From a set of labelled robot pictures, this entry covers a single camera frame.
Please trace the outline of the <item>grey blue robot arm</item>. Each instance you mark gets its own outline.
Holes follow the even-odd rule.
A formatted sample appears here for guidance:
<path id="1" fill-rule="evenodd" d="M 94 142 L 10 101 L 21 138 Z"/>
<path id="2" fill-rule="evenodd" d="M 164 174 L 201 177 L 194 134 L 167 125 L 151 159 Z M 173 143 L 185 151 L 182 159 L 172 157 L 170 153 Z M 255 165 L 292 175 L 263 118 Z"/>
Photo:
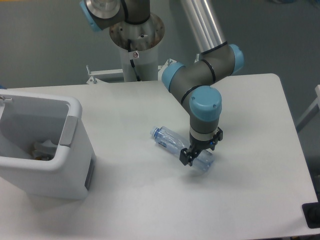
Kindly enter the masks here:
<path id="1" fill-rule="evenodd" d="M 93 31 L 109 30 L 118 47 L 125 82 L 161 79 L 189 114 L 189 146 L 178 147 L 178 158 L 191 166 L 201 152 L 214 150 L 223 139 L 219 128 L 222 97 L 213 84 L 244 65 L 237 45 L 228 44 L 209 0 L 183 0 L 181 5 L 200 52 L 190 66 L 175 62 L 158 73 L 157 46 L 163 40 L 163 21 L 148 0 L 82 0 L 80 8 Z"/>

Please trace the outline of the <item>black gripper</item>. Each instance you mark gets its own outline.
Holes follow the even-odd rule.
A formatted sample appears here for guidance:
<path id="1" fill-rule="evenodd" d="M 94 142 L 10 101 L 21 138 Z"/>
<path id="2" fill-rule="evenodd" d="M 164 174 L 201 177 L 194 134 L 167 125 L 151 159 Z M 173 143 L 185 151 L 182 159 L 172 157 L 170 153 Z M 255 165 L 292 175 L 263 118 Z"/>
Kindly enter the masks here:
<path id="1" fill-rule="evenodd" d="M 215 134 L 213 135 L 213 138 L 210 140 L 199 140 L 196 139 L 191 133 L 189 134 L 189 140 L 190 140 L 190 147 L 189 148 L 183 148 L 180 150 L 179 160 L 181 163 L 186 166 L 192 166 L 193 161 L 195 158 L 199 156 L 201 151 L 211 149 L 212 151 L 215 150 L 216 145 L 218 142 L 223 140 L 223 130 L 220 127 L 217 127 Z"/>

